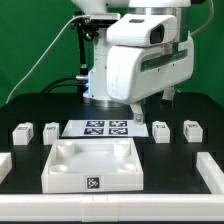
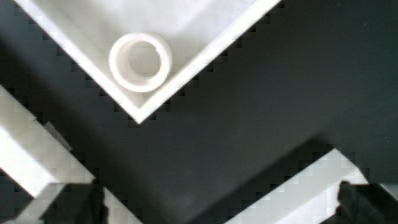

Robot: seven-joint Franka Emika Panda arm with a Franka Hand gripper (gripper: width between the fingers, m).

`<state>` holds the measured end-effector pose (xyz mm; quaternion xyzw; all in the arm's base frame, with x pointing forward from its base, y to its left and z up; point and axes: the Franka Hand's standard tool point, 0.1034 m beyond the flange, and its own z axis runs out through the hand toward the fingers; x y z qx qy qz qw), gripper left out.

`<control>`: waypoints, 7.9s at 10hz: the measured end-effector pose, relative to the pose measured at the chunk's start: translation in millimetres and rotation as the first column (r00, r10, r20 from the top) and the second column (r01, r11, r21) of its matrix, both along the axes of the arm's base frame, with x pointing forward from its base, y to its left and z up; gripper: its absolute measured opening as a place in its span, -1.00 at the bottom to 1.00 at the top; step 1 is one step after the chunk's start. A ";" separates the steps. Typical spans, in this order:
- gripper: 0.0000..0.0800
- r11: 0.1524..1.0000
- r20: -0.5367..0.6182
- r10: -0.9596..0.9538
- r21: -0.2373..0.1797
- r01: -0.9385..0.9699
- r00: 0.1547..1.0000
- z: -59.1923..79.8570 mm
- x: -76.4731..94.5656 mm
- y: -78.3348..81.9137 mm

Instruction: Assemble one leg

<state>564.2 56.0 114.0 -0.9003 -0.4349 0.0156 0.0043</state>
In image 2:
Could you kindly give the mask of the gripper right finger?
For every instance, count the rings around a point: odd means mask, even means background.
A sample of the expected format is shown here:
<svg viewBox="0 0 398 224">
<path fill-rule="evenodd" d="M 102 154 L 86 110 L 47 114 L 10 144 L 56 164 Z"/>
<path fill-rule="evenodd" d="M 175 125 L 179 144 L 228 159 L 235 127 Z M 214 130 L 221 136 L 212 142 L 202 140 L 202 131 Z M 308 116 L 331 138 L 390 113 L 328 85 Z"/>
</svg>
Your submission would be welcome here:
<svg viewBox="0 0 398 224">
<path fill-rule="evenodd" d="M 337 202 L 335 213 L 319 224 L 398 224 L 398 183 L 342 182 Z"/>
</svg>

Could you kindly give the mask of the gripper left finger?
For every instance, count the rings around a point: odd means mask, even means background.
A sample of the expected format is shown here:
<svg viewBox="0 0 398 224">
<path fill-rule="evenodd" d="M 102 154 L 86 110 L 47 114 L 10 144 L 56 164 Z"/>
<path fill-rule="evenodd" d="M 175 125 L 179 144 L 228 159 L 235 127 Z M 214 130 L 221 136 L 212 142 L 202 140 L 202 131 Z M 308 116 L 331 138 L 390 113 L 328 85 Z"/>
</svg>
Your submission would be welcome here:
<svg viewBox="0 0 398 224">
<path fill-rule="evenodd" d="M 13 224 L 108 224 L 102 187 L 93 182 L 51 183 Z"/>
</svg>

